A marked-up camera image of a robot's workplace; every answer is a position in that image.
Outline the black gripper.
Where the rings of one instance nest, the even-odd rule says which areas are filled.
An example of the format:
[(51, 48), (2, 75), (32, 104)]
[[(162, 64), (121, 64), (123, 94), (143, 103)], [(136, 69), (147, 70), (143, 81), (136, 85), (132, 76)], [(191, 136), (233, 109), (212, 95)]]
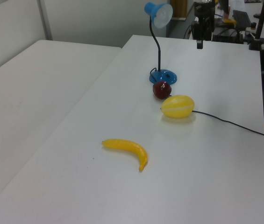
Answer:
[(192, 36), (197, 49), (203, 49), (203, 41), (211, 41), (214, 31), (215, 1), (194, 1), (194, 15), (198, 21), (191, 23)]

